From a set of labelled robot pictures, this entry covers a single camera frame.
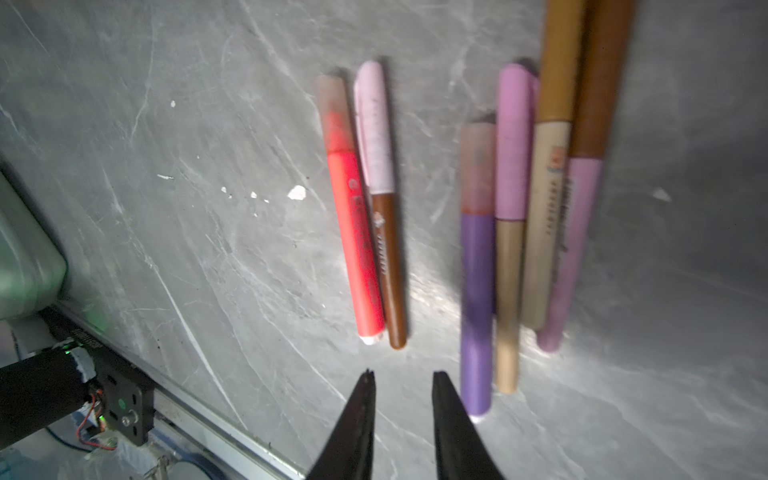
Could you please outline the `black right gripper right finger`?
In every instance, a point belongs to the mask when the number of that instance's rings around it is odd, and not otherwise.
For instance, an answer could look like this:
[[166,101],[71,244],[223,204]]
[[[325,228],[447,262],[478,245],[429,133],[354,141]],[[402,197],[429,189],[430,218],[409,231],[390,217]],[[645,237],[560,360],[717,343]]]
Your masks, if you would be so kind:
[[432,405],[438,479],[503,479],[449,375],[433,374]]

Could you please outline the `pink cap brown pen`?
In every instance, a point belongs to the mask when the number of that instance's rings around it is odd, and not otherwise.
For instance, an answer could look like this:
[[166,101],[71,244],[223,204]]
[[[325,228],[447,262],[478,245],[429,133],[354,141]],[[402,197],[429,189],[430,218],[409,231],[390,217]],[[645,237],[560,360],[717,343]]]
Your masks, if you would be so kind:
[[389,343],[401,350],[407,344],[408,325],[389,102],[380,62],[368,60],[360,66],[353,84],[353,100]]

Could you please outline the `beige capybara pen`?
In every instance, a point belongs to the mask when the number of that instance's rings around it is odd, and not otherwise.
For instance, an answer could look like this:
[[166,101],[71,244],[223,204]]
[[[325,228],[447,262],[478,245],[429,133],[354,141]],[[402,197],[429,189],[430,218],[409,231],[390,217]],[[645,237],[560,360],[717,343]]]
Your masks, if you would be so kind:
[[520,312],[521,323],[534,331],[543,328],[548,315],[586,5],[546,3]]

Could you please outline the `pale green sponge block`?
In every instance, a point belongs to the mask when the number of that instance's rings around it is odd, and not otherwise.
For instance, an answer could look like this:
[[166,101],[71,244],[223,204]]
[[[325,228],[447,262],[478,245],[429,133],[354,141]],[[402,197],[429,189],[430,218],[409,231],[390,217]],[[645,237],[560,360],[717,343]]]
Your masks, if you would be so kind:
[[53,304],[67,263],[6,178],[1,179],[1,319],[26,317]]

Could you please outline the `purple highlighter pen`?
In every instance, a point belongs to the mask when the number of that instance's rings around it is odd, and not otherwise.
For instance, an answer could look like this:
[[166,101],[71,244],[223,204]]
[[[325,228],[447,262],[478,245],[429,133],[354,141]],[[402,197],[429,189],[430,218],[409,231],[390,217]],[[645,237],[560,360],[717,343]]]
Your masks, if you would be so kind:
[[495,281],[496,127],[463,126],[460,141],[462,307],[460,390],[474,422],[491,408]]

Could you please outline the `lilac cap beige pen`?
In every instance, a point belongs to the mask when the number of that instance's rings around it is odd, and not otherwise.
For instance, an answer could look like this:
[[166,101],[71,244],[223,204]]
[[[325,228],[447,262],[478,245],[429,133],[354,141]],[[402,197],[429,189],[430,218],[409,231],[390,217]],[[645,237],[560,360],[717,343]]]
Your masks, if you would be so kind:
[[526,225],[535,77],[519,63],[499,77],[496,137],[496,386],[517,390],[520,282]]

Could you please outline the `pink highlighter pen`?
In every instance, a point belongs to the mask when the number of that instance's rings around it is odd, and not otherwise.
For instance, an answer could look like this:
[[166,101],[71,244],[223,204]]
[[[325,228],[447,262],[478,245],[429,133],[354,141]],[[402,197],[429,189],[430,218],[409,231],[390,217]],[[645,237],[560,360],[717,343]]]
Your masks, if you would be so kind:
[[345,81],[321,75],[316,93],[357,332],[374,345],[385,332],[385,314]]

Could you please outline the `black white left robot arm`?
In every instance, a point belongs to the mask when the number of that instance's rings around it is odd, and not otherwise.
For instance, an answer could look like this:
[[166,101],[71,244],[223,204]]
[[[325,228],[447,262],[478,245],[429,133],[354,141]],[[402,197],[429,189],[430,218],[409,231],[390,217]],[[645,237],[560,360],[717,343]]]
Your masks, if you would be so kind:
[[1,369],[3,449],[79,410],[96,377],[82,347],[52,348]]

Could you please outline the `brown lilac pen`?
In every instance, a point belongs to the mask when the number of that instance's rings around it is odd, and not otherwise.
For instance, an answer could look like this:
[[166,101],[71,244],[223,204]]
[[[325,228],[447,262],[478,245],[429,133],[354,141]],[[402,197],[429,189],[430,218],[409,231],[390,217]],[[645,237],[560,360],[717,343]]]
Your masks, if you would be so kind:
[[597,196],[636,3],[589,1],[585,44],[561,210],[557,274],[548,318],[536,333],[544,352],[559,349],[577,285]]

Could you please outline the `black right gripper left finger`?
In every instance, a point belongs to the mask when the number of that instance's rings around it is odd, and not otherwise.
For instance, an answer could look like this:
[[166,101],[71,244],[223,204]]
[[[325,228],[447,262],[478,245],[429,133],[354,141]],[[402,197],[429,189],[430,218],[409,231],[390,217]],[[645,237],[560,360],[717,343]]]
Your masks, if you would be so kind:
[[375,374],[360,375],[306,479],[370,480],[374,459]]

